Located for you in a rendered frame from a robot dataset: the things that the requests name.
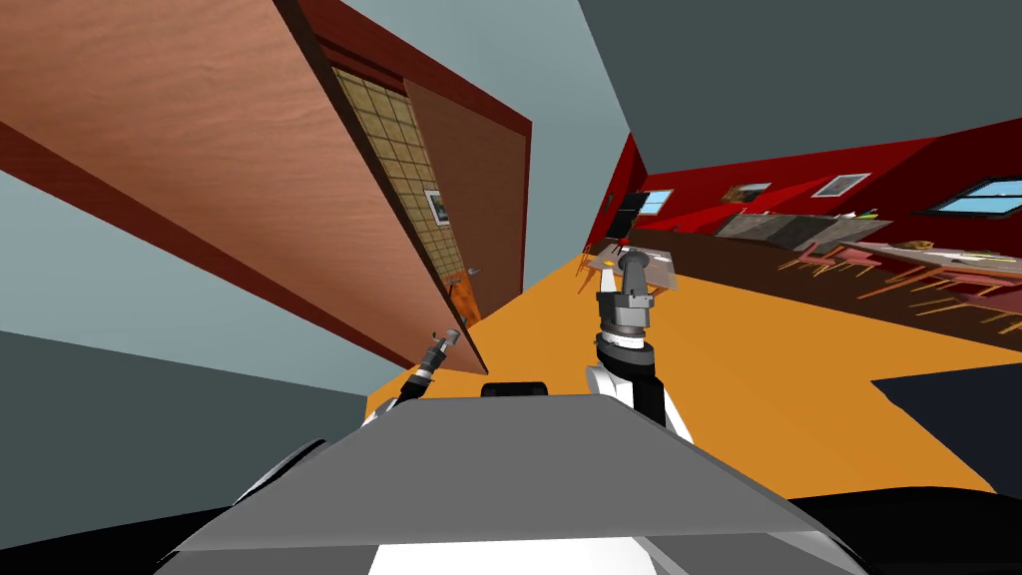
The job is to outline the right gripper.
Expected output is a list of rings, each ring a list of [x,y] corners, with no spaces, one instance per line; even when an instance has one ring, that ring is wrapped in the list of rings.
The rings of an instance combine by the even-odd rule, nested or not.
[[[617,291],[615,271],[601,270],[600,291],[597,293],[600,315],[638,315],[648,313],[654,303],[649,294],[645,269],[650,258],[640,251],[628,251],[617,260],[622,271],[621,291]]]

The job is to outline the grey table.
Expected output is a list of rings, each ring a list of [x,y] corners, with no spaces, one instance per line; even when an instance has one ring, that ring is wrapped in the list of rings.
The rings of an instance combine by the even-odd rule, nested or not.
[[[672,256],[664,251],[648,248],[637,248],[634,246],[608,245],[600,250],[595,256],[580,265],[580,270],[585,271],[587,281],[599,277],[602,270],[609,269],[616,280],[617,288],[621,287],[623,271],[620,268],[619,259],[630,253],[644,253],[649,261],[645,267],[645,278],[650,293],[658,294],[666,290],[677,289],[677,278],[673,268]]]

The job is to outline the black door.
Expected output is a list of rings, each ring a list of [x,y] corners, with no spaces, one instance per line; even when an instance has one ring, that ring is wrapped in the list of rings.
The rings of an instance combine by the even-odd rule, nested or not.
[[[628,194],[622,199],[620,206],[617,207],[617,211],[609,224],[606,237],[614,240],[626,238],[635,220],[641,214],[648,196],[648,193]]]

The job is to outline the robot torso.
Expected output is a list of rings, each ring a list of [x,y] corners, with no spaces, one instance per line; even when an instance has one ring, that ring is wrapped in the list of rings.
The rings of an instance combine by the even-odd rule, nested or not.
[[[414,399],[315,439],[153,575],[875,575],[619,399]]]

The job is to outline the dark brown door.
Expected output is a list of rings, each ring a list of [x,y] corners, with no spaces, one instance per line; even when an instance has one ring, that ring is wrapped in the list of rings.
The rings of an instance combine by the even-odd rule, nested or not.
[[[405,81],[480,317],[523,290],[533,124],[475,86]]]

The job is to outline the grey kitchen counter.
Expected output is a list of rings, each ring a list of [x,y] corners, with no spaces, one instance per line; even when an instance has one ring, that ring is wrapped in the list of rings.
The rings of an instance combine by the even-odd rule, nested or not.
[[[729,217],[714,236],[758,242],[792,252],[823,254],[841,243],[855,243],[888,227],[890,221],[825,215],[736,214]]]

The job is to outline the pink chair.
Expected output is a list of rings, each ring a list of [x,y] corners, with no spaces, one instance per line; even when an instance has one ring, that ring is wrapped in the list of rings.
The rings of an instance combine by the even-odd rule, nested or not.
[[[832,254],[817,255],[814,252],[817,246],[818,243],[811,243],[795,259],[779,265],[777,270],[783,271],[790,268],[815,268],[812,276],[818,277],[821,274],[832,270],[858,268],[860,272],[856,276],[861,277],[869,271],[879,268],[881,265],[880,261],[873,260],[870,257],[870,253],[853,248],[839,248]]]

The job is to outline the grey framed picture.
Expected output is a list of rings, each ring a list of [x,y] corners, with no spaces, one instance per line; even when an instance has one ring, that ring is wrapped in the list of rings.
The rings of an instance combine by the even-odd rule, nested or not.
[[[867,179],[871,173],[839,175],[812,193],[814,199],[838,198]]]

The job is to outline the brown wooden door leaf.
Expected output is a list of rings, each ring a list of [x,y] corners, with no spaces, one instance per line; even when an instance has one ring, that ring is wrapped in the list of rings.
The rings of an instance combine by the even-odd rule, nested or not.
[[[0,0],[0,171],[402,368],[464,329],[296,0]]]

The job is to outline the long dining table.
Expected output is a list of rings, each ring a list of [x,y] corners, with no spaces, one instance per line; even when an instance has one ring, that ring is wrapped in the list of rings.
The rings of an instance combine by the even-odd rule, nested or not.
[[[946,275],[965,275],[974,279],[979,277],[995,279],[995,288],[1003,288],[1006,281],[1019,281],[1021,283],[1019,288],[1022,290],[1022,257],[937,248],[909,250],[888,244],[862,242],[841,242],[828,254],[837,256],[847,250],[858,250],[870,255],[910,265],[907,272],[886,281],[883,287],[863,294],[862,299],[908,286],[922,288],[922,282],[930,278],[935,278],[936,282],[942,286],[951,286],[954,281],[946,279]],[[1022,330],[1022,291],[1020,293],[994,294],[987,292],[983,295],[958,300],[949,307],[953,309],[954,307],[970,306],[994,312],[996,318],[1013,316],[1014,322],[1000,330],[1003,334]]]

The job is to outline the wide blue window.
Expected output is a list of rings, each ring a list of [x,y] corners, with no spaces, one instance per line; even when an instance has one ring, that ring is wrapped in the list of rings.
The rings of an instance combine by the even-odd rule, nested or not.
[[[975,186],[925,211],[926,215],[1004,219],[1022,213],[1022,178],[995,178]]]

